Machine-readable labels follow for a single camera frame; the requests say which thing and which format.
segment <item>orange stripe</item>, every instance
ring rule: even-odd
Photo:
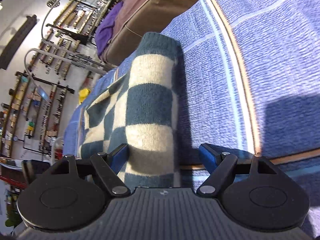
[[[319,157],[320,156],[320,149],[315,149],[312,151],[308,152],[303,152],[303,153],[297,153],[289,156],[284,156],[284,157],[278,157],[274,159],[270,159],[270,161],[275,164],[285,164],[285,163],[292,163],[292,162],[297,162],[297,161],[302,161],[314,157]]]
[[[179,167],[183,171],[196,171],[196,170],[205,170],[205,167],[202,164],[199,165],[181,165]]]
[[[115,78],[115,81],[118,80],[118,74],[119,74],[119,68],[117,68],[117,70],[116,70],[116,78]]]
[[[256,118],[256,113],[255,113],[255,106],[254,106],[254,102],[253,102],[251,91],[250,91],[249,80],[248,80],[247,72],[246,72],[245,65],[244,65],[244,60],[242,58],[242,54],[241,54],[240,48],[237,44],[236,38],[233,35],[231,26],[230,26],[229,22],[227,21],[226,17],[224,16],[220,6],[216,2],[216,0],[210,0],[210,1],[212,2],[214,8],[216,9],[217,13],[219,14],[219,17],[221,18],[221,20],[223,22],[223,25],[225,26],[225,28],[227,30],[232,47],[233,47],[234,52],[236,54],[236,58],[237,58],[238,65],[239,65],[239,70],[241,73],[242,84],[244,87],[245,98],[247,101],[248,111],[249,111],[249,115],[250,115],[250,123],[251,123],[251,129],[252,129],[254,151],[255,151],[255,153],[259,153],[259,152],[261,152],[259,129],[258,129],[258,123],[257,123],[257,118]]]

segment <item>metal screw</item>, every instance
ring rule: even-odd
[[[116,186],[112,189],[114,194],[124,194],[128,191],[128,189],[124,186]]]
[[[213,192],[215,192],[215,187],[212,187],[212,186],[202,186],[200,188],[200,191],[203,193],[203,194],[211,194]]]

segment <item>purple cloth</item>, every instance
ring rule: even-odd
[[[123,1],[117,3],[97,28],[95,41],[98,49],[98,56],[100,56],[109,45],[108,41],[112,38],[113,26],[115,26],[115,20],[122,5]]]

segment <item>checkered sock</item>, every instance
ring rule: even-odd
[[[172,90],[177,46],[169,37],[146,33],[129,72],[84,114],[87,133],[81,156],[128,143],[129,161],[118,176],[130,188],[180,185],[174,141],[178,99]]]

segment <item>ribbed black surface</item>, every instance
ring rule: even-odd
[[[278,239],[310,240],[299,228],[261,233],[231,221],[214,199],[199,198],[191,189],[138,188],[124,199],[112,200],[91,225],[66,233],[28,228],[18,239]]]

